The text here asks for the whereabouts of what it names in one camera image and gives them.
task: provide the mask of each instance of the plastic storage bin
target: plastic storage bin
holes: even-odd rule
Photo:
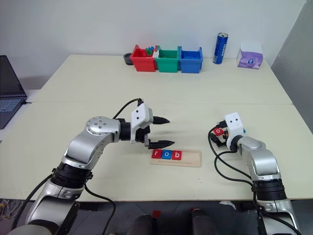
[[[156,46],[158,51],[156,64],[160,72],[177,72],[179,61],[179,47],[177,50],[162,50],[160,46]]]
[[[137,71],[156,71],[157,66],[155,59],[152,55],[147,55],[146,49],[141,49],[138,45],[135,46],[130,59]]]
[[[181,72],[199,73],[202,67],[202,48],[198,51],[181,50],[179,47],[179,63]]]

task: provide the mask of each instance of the purple tissue box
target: purple tissue box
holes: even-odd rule
[[[238,67],[259,69],[263,61],[261,46],[255,43],[241,45],[237,58]]]

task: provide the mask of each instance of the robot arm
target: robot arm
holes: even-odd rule
[[[154,117],[152,110],[141,99],[132,112],[130,123],[107,117],[88,120],[84,130],[69,144],[61,163],[32,205],[26,225],[9,234],[67,234],[78,211],[76,199],[83,192],[84,183],[92,178],[91,170],[109,143],[120,140],[142,142],[148,148],[174,144],[172,141],[151,142],[148,134],[152,123],[164,124],[169,120]]]
[[[273,153],[266,149],[263,142],[247,137],[238,113],[226,115],[218,128],[224,128],[221,143],[214,134],[211,139],[219,146],[226,145],[231,151],[237,151],[246,161],[252,179],[252,191],[256,193],[256,202],[267,213],[275,215],[297,230],[297,223],[291,201],[286,197],[280,170]],[[258,215],[259,234],[296,234],[291,228],[262,214]]]

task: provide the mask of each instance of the white table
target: white table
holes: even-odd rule
[[[27,102],[32,102],[36,94],[39,90],[25,90],[25,93],[27,95]],[[12,126],[16,122],[17,119],[22,115],[23,112],[29,107],[29,104],[22,105],[19,110],[14,114],[12,119],[9,121],[9,123],[5,126],[4,129],[0,130],[0,142],[4,140],[6,135],[9,133],[9,131],[12,130]]]
[[[171,121],[153,125],[150,138],[175,141],[172,149],[200,150],[202,167],[151,165],[151,151],[143,144],[110,144],[88,182],[95,192],[116,201],[251,199],[248,186],[215,172],[207,142],[208,130],[236,111],[247,134],[264,141],[276,156],[287,195],[313,197],[312,133],[266,62],[260,70],[249,70],[237,68],[234,59],[221,65],[205,59],[200,74],[183,74],[136,72],[122,57],[78,55],[56,71],[0,144],[0,197],[25,198],[60,163],[90,117],[112,117],[135,97]],[[129,120],[133,109],[120,116]],[[236,154],[225,159],[247,171]],[[100,201],[85,192],[79,200]]]
[[[72,55],[44,85],[38,102],[116,102],[142,97],[150,103],[291,104],[264,61],[259,70],[216,65],[204,59],[199,74],[137,72],[121,56]]]
[[[247,185],[227,181],[216,173],[207,142],[208,130],[224,114],[237,111],[247,134],[264,141],[276,156],[287,195],[313,197],[313,188],[309,187],[313,181],[313,137],[292,105],[149,105],[155,115],[171,120],[167,125],[153,125],[151,139],[173,140],[173,149],[200,150],[201,168],[151,165],[151,150],[141,143],[120,141],[105,148],[93,170],[94,177],[88,184],[97,193],[116,201],[251,199]],[[82,131],[86,120],[97,115],[112,117],[116,112],[115,104],[102,107],[102,103],[33,103],[1,143],[0,197],[25,198],[60,163],[67,145]],[[121,117],[129,120],[131,110],[126,109]],[[247,171],[238,155],[224,158]],[[220,167],[226,175],[240,177]],[[79,200],[100,201],[85,192]]]

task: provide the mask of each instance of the blue can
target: blue can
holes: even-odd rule
[[[224,57],[224,52],[227,44],[228,34],[227,33],[219,33],[217,35],[216,47],[213,57],[213,63],[221,64]]]

